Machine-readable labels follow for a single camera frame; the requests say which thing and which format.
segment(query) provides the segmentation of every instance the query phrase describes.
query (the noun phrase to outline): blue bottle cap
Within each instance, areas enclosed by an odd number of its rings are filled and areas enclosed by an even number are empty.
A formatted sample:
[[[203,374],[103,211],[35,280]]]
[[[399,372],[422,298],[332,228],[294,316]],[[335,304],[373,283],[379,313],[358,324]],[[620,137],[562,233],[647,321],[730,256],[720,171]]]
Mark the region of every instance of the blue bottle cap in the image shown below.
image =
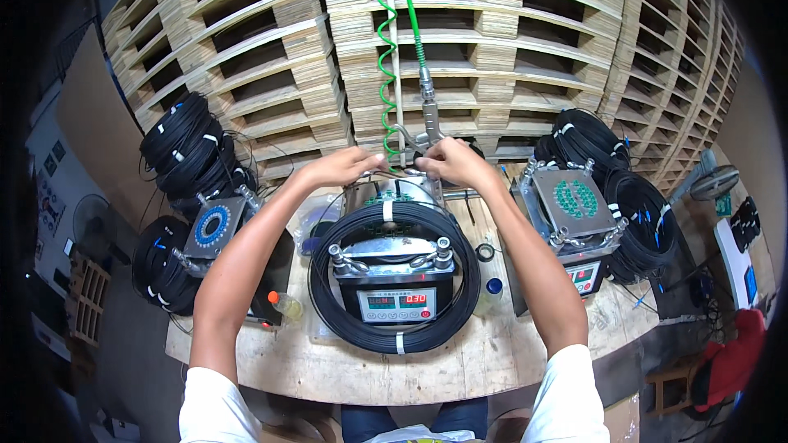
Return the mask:
[[[498,294],[502,290],[504,290],[504,283],[500,279],[492,278],[487,281],[487,292],[490,294]]]

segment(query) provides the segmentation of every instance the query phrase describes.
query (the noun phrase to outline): concrete floor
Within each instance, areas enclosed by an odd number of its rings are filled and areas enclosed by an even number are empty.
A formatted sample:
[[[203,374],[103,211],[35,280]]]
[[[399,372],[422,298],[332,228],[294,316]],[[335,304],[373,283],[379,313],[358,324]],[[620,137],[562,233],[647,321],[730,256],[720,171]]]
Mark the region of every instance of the concrete floor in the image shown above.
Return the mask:
[[[121,231],[119,244],[133,250],[135,234]],[[684,258],[676,260],[663,278],[665,286],[677,281],[692,269]],[[669,294],[658,293],[654,284],[660,316],[697,314],[687,299],[686,289]],[[113,417],[140,426],[143,441],[177,441],[178,411],[183,396],[183,377],[187,367],[164,353],[168,315],[137,297],[132,288],[130,269],[112,271],[112,284],[105,301],[101,326],[101,346],[96,351],[97,372],[90,386],[80,388],[78,400],[83,415],[102,407]],[[641,394],[641,440],[676,441],[685,432],[702,426],[683,414],[662,420],[645,416],[653,394],[646,389],[644,376],[678,356],[701,349],[707,333],[704,322],[680,323],[657,327],[645,336],[601,359],[594,361],[596,388],[605,407],[639,392]],[[510,409],[533,407],[538,385],[512,390],[490,397],[488,418],[492,421]],[[338,408],[304,400],[281,397],[242,387],[242,394],[252,412],[264,422],[280,425],[287,415],[300,411],[323,411],[337,414]],[[400,425],[429,423],[439,405],[394,408],[392,415]]]

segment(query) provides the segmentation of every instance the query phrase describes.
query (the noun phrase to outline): jeans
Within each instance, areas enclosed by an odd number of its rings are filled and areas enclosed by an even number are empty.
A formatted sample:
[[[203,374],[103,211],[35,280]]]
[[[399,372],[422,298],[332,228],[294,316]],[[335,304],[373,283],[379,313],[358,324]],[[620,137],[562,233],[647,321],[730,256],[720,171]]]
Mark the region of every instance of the jeans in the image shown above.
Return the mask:
[[[385,406],[343,405],[342,439],[344,443],[363,443],[381,433],[397,429]],[[487,397],[447,402],[440,406],[432,427],[433,433],[473,431],[476,438],[487,437]]]

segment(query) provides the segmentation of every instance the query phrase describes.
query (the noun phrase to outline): green air hose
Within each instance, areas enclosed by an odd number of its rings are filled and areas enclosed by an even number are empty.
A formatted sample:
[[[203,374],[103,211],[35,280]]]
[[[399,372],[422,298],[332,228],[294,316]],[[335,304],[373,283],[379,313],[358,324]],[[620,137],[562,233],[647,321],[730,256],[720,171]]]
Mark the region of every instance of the green air hose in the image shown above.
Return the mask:
[[[419,60],[419,67],[423,69],[427,66],[424,58],[424,47],[421,45],[421,33],[419,32],[419,20],[416,19],[416,11],[413,8],[413,0],[408,2],[408,15],[410,16],[410,26],[413,28],[413,43],[416,47],[416,58]]]
[[[387,55],[390,55],[390,54],[392,54],[392,53],[394,52],[394,50],[396,50],[396,47],[397,47],[397,45],[396,45],[396,43],[394,43],[394,42],[393,42],[393,41],[391,41],[389,38],[387,38],[386,36],[384,36],[384,35],[383,35],[383,29],[384,29],[384,28],[386,28],[386,27],[388,27],[388,26],[389,26],[389,24],[391,24],[393,21],[396,21],[396,18],[397,18],[397,13],[396,13],[396,9],[393,9],[393,8],[391,8],[391,7],[390,7],[388,4],[386,4],[386,3],[384,2],[384,0],[378,0],[378,3],[379,3],[381,6],[383,6],[383,8],[385,8],[387,11],[389,11],[389,12],[391,13],[391,15],[389,16],[389,18],[388,18],[388,19],[386,19],[386,20],[385,20],[385,21],[384,21],[384,22],[383,22],[383,23],[382,23],[380,26],[378,26],[378,36],[380,36],[380,39],[381,39],[381,40],[383,40],[383,41],[385,41],[386,43],[388,43],[388,44],[389,44],[389,49],[388,49],[388,50],[386,50],[385,52],[383,52],[383,54],[382,54],[382,55],[380,55],[380,57],[378,57],[378,68],[379,68],[379,69],[380,69],[380,70],[381,70],[381,71],[382,71],[384,74],[386,74],[387,76],[389,76],[389,78],[388,78],[388,79],[386,79],[386,81],[383,83],[383,85],[381,85],[381,86],[380,86],[380,99],[381,99],[381,100],[383,100],[383,102],[384,102],[384,103],[386,103],[387,105],[389,105],[389,106],[388,106],[388,107],[387,107],[387,108],[386,108],[386,109],[383,111],[383,114],[380,116],[380,122],[383,124],[383,127],[385,127],[385,128],[386,128],[386,130],[388,131],[388,132],[386,133],[385,137],[383,137],[383,147],[385,148],[386,152],[387,152],[387,153],[389,153],[389,160],[390,160],[392,156],[394,156],[394,155],[397,155],[397,154],[399,154],[399,153],[400,153],[400,151],[395,151],[394,149],[392,149],[392,148],[390,148],[390,147],[389,147],[389,137],[390,137],[390,136],[391,136],[393,133],[396,133],[396,129],[393,129],[393,128],[391,128],[391,127],[389,126],[389,123],[387,123],[387,118],[389,117],[389,112],[390,112],[392,109],[396,109],[396,103],[392,103],[391,101],[389,101],[389,100],[386,98],[385,94],[383,94],[383,92],[385,91],[385,89],[386,89],[386,86],[388,86],[388,85],[389,85],[389,84],[391,84],[392,82],[396,81],[396,75],[394,75],[393,73],[389,72],[388,70],[386,70],[386,68],[385,68],[385,67],[383,67],[383,59],[384,59],[384,58],[385,58]]]

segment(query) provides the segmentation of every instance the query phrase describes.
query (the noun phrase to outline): forearm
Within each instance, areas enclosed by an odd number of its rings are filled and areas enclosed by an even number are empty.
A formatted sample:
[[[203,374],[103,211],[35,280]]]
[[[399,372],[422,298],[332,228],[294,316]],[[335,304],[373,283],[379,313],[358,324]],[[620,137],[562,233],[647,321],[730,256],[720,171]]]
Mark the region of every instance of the forearm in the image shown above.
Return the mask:
[[[531,226],[503,182],[479,185],[498,231],[506,243],[549,358],[567,345],[588,344],[588,319],[577,290],[547,243]]]
[[[294,177],[230,240],[195,298],[195,329],[221,323],[238,333],[282,231],[312,189]]]

